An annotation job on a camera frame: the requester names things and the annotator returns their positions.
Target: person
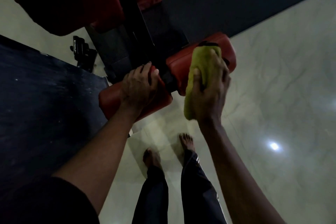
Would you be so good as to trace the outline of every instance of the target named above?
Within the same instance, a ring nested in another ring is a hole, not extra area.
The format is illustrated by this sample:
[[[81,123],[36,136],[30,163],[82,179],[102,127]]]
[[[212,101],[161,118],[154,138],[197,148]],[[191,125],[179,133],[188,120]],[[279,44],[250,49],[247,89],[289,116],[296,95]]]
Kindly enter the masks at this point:
[[[284,221],[258,187],[221,125],[221,114],[230,85],[229,71],[212,53],[216,65],[211,84],[202,89],[202,75],[194,71],[192,106],[208,144],[220,187],[232,222],[272,223]],[[98,215],[116,175],[128,132],[155,95],[159,71],[149,83],[151,63],[125,76],[121,105],[97,135],[51,177],[16,190],[1,205],[2,223],[99,223]],[[217,193],[205,176],[193,139],[180,135],[184,149],[181,194],[184,222],[225,223]],[[147,149],[148,167],[132,223],[167,223],[168,186],[159,155]]]

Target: dark pants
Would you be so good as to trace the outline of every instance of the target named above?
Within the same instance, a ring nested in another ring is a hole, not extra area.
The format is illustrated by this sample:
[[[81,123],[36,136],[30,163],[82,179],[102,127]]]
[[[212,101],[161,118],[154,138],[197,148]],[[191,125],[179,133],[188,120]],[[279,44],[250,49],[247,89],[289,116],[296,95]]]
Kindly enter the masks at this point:
[[[132,224],[167,223],[168,186],[163,171],[150,167],[142,186]],[[195,152],[185,150],[181,176],[184,223],[226,224],[217,193],[205,176]]]

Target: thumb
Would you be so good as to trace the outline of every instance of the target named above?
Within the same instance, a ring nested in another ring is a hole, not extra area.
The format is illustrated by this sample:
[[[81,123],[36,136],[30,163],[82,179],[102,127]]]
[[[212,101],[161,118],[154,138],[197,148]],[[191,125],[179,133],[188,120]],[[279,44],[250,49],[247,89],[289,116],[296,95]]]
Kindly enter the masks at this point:
[[[152,84],[150,85],[151,91],[156,91],[158,89],[158,81],[159,81],[159,70],[155,69],[153,73],[150,74],[152,79]]]
[[[198,93],[201,91],[202,85],[202,74],[198,68],[194,69],[194,86],[192,87],[192,91]]]

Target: forearm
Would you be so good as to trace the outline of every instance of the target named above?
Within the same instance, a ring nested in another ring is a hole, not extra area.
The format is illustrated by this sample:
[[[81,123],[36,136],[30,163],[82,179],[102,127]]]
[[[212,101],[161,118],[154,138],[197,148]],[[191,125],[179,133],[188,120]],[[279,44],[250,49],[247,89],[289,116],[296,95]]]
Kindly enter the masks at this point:
[[[281,223],[220,125],[200,124],[208,143],[231,219],[237,223]]]
[[[121,107],[97,135],[54,176],[81,189],[99,214],[138,112]]]

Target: towel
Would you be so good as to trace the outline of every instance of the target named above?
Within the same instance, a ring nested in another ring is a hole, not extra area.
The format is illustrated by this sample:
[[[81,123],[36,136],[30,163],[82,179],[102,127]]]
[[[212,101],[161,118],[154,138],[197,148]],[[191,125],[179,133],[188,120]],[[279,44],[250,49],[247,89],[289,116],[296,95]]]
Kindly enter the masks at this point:
[[[188,76],[188,85],[185,91],[184,99],[184,116],[187,120],[195,120],[195,114],[191,106],[191,92],[194,85],[194,69],[198,68],[202,75],[203,89],[206,89],[210,83],[212,71],[215,69],[213,62],[211,61],[211,50],[214,50],[216,54],[221,57],[221,48],[215,43],[201,43],[196,47],[192,53],[191,66]]]

